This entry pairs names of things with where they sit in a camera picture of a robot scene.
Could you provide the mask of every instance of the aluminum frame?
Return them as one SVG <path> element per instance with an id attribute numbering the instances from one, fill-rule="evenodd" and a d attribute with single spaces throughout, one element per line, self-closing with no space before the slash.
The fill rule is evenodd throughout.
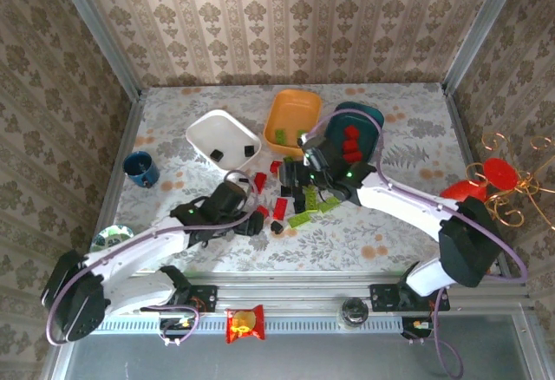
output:
<path id="1" fill-rule="evenodd" d="M 505 3 L 506 0 L 484 0 L 472 28 L 468 31 L 443 80 L 448 94 L 453 94 L 459 86 Z"/>
<path id="2" fill-rule="evenodd" d="M 79 15 L 87 24 L 93 38 L 101 48 L 102 54 L 108 60 L 120 85 L 125 89 L 132 103 L 140 98 L 140 80 L 135 76 L 134 70 L 127 61 L 127 56 L 120 52 L 104 19 L 96 9 L 93 0 L 71 0 L 77 8 Z"/>
<path id="3" fill-rule="evenodd" d="M 116 164 L 118 160 L 123 161 L 133 147 L 146 99 L 147 93 L 141 96 L 139 103 L 132 106 Z M 446 95 L 446 104 L 463 159 L 465 162 L 470 162 L 472 154 L 451 95 Z M 122 169 L 115 167 L 102 204 L 97 229 L 113 223 L 124 178 Z M 499 265 L 503 274 L 509 276 L 504 256 L 499 256 Z M 223 315 L 226 308 L 252 308 L 262 304 L 264 313 L 269 317 L 301 318 L 335 315 L 345 298 L 352 296 L 367 298 L 369 285 L 396 283 L 400 276 L 400 273 L 395 272 L 199 272 L 189 275 L 189 279 L 193 284 L 219 287 L 217 315 Z M 533 302 L 527 295 L 524 285 L 484 282 L 473 289 L 456 285 L 448 290 L 448 294 L 451 311 L 443 312 L 441 314 L 443 318 L 512 315 L 520 347 L 532 378 L 538 380 L 554 378 L 541 328 L 533 314 Z M 371 312 L 369 317 L 384 315 L 407 316 L 408 314 Z M 67 344 L 60 348 L 50 347 L 41 379 L 65 378 L 74 346 L 74 344 Z"/>

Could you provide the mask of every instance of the white bowl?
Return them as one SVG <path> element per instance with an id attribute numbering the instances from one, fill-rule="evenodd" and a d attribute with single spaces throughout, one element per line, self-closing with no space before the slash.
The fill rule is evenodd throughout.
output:
<path id="1" fill-rule="evenodd" d="M 200 117 L 189 126 L 185 137 L 197 152 L 224 172 L 244 167 L 262 148 L 260 139 L 251 130 L 222 109 Z M 253 156 L 245 156 L 245 146 L 254 146 Z M 220 161 L 210 157 L 214 150 L 224 154 Z"/>

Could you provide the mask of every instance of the teal bowl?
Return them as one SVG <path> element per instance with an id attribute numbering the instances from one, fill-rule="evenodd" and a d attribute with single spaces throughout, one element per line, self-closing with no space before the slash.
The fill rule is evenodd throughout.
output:
<path id="1" fill-rule="evenodd" d="M 368 105 L 361 104 L 360 102 L 342 102 L 337 105 L 336 111 L 339 109 L 358 109 L 364 113 L 371 115 L 380 127 L 383 128 L 383 114 L 376 108 L 369 107 Z M 339 153 L 343 152 L 343 142 L 345 135 L 343 130 L 348 126 L 355 126 L 360 131 L 358 138 L 358 147 L 362 152 L 362 161 L 369 162 L 375 150 L 375 145 L 378 142 L 378 130 L 372 122 L 363 115 L 354 113 L 344 113 L 331 117 L 328 127 L 324 132 L 326 139 L 331 140 Z"/>

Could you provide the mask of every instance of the orange bowl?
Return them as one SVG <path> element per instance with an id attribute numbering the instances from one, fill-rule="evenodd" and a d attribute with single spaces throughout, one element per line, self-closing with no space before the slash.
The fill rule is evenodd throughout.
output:
<path id="1" fill-rule="evenodd" d="M 286 156 L 302 156 L 297 144 L 298 132 L 311 131 L 318 123 L 322 98 L 318 94 L 298 89 L 285 89 L 276 94 L 264 127 L 264 139 L 274 152 Z M 276 130 L 285 131 L 285 144 L 276 142 Z"/>

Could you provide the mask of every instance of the red toy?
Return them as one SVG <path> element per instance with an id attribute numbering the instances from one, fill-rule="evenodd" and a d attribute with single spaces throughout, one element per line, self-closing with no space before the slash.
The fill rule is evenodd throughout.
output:
<path id="1" fill-rule="evenodd" d="M 285 209 L 287 209 L 287 199 L 277 198 L 276 206 L 274 207 L 274 219 L 283 221 L 285 217 Z"/>
<path id="2" fill-rule="evenodd" d="M 270 216 L 270 212 L 261 205 L 258 206 L 257 211 L 259 211 L 260 213 L 262 213 L 264 215 L 264 219 L 266 219 Z"/>
<path id="3" fill-rule="evenodd" d="M 472 196 L 477 200 L 486 202 L 487 200 L 487 187 L 484 182 L 479 180 L 460 180 L 457 183 L 451 185 L 440 193 L 442 198 L 449 198 L 450 200 L 458 200 L 463 202 L 468 196 Z"/>
<path id="4" fill-rule="evenodd" d="M 358 143 L 356 140 L 346 140 L 343 142 L 343 152 L 353 153 L 358 152 Z"/>
<path id="5" fill-rule="evenodd" d="M 343 158 L 347 163 L 355 163 L 362 160 L 362 152 L 346 153 L 343 155 Z"/>
<path id="6" fill-rule="evenodd" d="M 282 161 L 273 161 L 270 165 L 270 173 L 276 174 L 282 163 L 283 163 Z"/>
<path id="7" fill-rule="evenodd" d="M 489 183 L 500 191 L 510 191 L 519 183 L 516 170 L 503 159 L 492 157 L 486 160 L 482 167 Z"/>
<path id="8" fill-rule="evenodd" d="M 358 131 L 358 128 L 353 125 L 346 127 L 343 132 L 345 133 L 345 137 L 347 137 L 348 140 L 356 140 L 361 135 L 361 132 Z"/>
<path id="9" fill-rule="evenodd" d="M 262 174 L 258 172 L 254 177 L 254 184 L 257 187 L 258 193 L 262 193 L 262 189 L 264 189 L 264 184 L 266 183 L 266 179 L 268 176 L 266 174 Z"/>

